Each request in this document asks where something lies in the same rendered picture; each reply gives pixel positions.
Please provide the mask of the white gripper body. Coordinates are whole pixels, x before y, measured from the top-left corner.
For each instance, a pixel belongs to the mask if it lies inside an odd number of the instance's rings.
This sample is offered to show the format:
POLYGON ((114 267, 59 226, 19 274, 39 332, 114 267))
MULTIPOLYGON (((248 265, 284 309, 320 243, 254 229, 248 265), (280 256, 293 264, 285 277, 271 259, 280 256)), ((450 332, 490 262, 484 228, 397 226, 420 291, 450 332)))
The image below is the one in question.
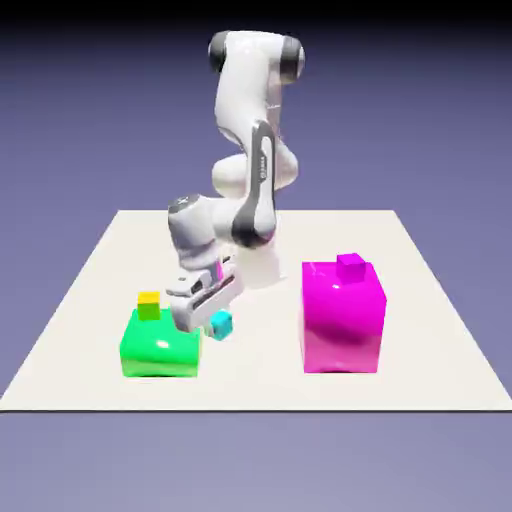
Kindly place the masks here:
POLYGON ((170 311, 175 326, 192 332, 208 322, 219 310, 225 309, 242 293, 243 283, 234 268, 213 281, 208 269, 187 272, 170 288, 170 311))

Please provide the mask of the small cyan cube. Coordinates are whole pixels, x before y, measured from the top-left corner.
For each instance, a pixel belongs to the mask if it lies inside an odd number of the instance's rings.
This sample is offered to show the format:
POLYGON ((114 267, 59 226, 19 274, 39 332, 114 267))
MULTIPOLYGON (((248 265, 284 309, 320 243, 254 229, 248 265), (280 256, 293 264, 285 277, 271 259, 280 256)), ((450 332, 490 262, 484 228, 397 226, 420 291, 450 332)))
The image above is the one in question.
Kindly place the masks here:
POLYGON ((227 310, 219 310, 210 317, 210 336, 216 340, 223 340, 233 331, 232 315, 227 310))

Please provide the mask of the large magenta box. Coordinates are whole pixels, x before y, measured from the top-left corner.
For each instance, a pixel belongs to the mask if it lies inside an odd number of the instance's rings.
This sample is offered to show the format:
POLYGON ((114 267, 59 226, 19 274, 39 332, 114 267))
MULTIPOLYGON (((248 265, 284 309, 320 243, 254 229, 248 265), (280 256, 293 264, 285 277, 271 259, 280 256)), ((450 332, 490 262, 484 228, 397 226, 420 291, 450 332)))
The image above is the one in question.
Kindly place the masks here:
POLYGON ((387 298, 373 265, 343 285, 334 261, 302 264, 303 367, 306 373, 375 373, 387 298))

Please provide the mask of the large green box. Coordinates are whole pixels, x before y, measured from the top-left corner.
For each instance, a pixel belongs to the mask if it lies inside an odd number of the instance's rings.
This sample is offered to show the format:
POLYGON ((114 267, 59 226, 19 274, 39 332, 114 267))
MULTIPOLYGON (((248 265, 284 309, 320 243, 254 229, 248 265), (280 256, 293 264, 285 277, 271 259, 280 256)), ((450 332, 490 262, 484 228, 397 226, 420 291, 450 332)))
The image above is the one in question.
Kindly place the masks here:
POLYGON ((134 309, 120 342, 125 377, 193 378, 198 375, 201 330, 179 330, 170 309, 158 320, 140 320, 134 309))

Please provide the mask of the small yellow cube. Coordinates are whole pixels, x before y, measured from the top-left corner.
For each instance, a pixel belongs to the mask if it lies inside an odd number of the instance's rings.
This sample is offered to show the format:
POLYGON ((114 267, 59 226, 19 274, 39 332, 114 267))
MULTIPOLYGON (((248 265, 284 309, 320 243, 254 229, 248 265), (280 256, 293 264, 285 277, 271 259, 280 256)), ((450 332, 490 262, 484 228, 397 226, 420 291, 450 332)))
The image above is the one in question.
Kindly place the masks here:
POLYGON ((137 298, 137 314, 140 321, 159 320, 161 317, 160 292, 140 292, 137 298))

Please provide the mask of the small magenta cube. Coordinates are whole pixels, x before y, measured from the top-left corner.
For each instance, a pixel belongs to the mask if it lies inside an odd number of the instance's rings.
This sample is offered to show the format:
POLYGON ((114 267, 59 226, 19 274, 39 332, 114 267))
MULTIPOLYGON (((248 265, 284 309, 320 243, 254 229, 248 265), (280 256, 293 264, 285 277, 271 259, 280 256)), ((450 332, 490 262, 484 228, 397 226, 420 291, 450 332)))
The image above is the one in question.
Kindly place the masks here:
POLYGON ((362 282, 366 274, 366 261, 357 253, 338 254, 336 274, 343 285, 362 282))

